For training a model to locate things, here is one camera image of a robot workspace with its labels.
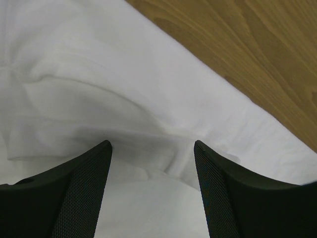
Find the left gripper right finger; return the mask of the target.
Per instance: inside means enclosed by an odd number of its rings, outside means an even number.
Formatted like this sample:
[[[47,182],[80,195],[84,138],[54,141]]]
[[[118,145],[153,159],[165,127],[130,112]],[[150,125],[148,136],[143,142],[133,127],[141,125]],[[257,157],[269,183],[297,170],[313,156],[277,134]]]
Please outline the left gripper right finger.
[[[212,238],[314,238],[317,184],[274,180],[194,145],[196,170]]]

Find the white printed t-shirt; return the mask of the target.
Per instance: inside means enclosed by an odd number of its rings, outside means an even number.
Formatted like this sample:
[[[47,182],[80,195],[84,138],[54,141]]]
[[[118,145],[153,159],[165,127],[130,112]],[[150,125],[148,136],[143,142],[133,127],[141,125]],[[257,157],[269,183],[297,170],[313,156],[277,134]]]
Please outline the white printed t-shirt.
[[[312,149],[128,3],[1,1],[1,183],[104,140],[98,238],[208,237],[196,140],[272,179],[317,179]]]

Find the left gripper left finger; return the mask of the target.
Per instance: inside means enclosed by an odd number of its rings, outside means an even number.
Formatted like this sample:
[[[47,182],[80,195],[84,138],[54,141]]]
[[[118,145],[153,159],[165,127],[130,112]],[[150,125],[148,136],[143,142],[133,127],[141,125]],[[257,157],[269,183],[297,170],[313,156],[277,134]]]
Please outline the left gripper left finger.
[[[96,232],[112,146],[84,154],[15,184],[0,186],[2,238],[92,238]]]

